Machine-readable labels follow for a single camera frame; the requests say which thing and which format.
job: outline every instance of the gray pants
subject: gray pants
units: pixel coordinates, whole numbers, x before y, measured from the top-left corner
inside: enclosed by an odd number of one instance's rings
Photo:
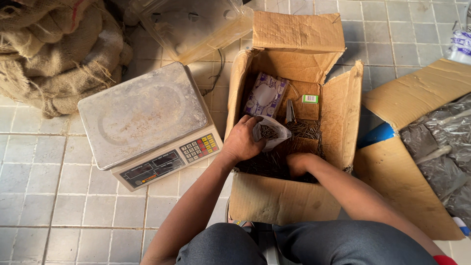
[[[274,225],[282,254],[303,265],[437,265],[415,240],[387,224],[334,220]],[[218,223],[184,245],[177,264],[267,264],[238,225]]]

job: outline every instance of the purple packaging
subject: purple packaging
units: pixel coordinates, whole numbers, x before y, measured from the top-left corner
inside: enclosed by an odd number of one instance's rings
[[[265,115],[275,118],[289,81],[259,73],[243,113],[251,116]]]

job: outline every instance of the cardboard box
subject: cardboard box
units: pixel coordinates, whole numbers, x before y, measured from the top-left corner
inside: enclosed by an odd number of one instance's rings
[[[318,120],[326,160],[351,168],[360,118],[363,63],[324,84],[345,51],[340,14],[293,16],[254,12],[253,50],[235,58],[230,76],[226,137],[240,119],[244,93],[259,72],[292,81],[300,94],[319,95],[319,104],[295,109],[297,118]],[[284,101],[289,98],[289,91]],[[278,115],[286,110],[282,103]],[[236,173],[229,213],[233,219],[289,224],[336,219],[340,204],[320,184]]]
[[[363,105],[395,132],[471,92],[471,66],[440,59],[363,95]],[[354,169],[398,211],[433,240],[463,233],[445,210],[399,136],[359,149]]]

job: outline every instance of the gray tiled floor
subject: gray tiled floor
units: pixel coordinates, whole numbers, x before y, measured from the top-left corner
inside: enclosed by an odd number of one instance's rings
[[[295,15],[340,11],[348,49],[329,77],[348,71],[361,59],[364,91],[441,57],[464,5],[454,0],[248,4],[255,10]],[[135,52],[124,80],[172,62],[141,28],[129,37]],[[204,97],[221,135],[233,58],[251,46],[248,34],[222,49],[222,76],[213,93]],[[219,64],[219,54],[213,53],[189,65],[200,89],[211,88]],[[381,122],[363,108],[360,135]],[[173,205],[212,160],[131,193],[109,172],[96,168],[78,115],[41,119],[39,110],[0,96],[0,265],[137,264]],[[230,175],[210,224],[223,222],[231,183]],[[471,264],[471,241],[437,243],[458,264]]]

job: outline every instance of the digital weighing scale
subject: digital weighing scale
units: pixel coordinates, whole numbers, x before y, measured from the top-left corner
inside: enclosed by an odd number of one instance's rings
[[[79,101],[100,170],[130,191],[220,152],[222,140],[187,66],[175,62]]]

